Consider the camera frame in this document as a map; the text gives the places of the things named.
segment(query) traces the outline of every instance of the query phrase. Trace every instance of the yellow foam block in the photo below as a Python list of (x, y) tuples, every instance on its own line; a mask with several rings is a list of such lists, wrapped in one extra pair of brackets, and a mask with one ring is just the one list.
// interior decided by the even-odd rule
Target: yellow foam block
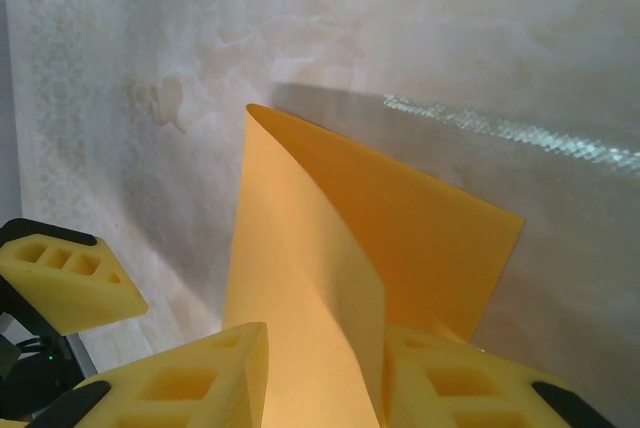
[(265, 321), (265, 428), (379, 426), (385, 322), (471, 337), (517, 216), (248, 107), (224, 326)]
[(416, 330), (388, 326), (388, 428), (567, 428), (535, 392), (556, 377)]
[(111, 391), (77, 428), (258, 428), (268, 340), (249, 323), (96, 375)]
[(95, 246), (40, 234), (7, 242), (0, 248), (0, 275), (63, 335), (142, 315), (148, 309), (99, 238)]

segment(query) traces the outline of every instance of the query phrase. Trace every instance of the yellow paper sheet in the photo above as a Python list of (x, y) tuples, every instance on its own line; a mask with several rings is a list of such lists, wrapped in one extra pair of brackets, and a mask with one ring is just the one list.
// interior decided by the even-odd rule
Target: yellow paper sheet
[(224, 327), (269, 330), (265, 428), (379, 426), (386, 323), (468, 340), (522, 220), (248, 107)]

